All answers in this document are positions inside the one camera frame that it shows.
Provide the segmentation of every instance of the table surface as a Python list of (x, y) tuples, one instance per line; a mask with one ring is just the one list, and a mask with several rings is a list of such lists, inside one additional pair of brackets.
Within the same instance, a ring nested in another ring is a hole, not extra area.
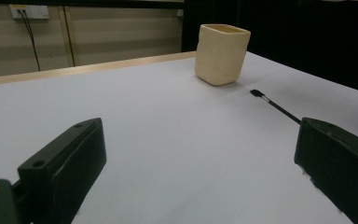
[(193, 56), (0, 78), (0, 178), (102, 118), (108, 162), (74, 223), (351, 223), (294, 164), (299, 126), (249, 91), (356, 135), (358, 91), (250, 52), (216, 88)]

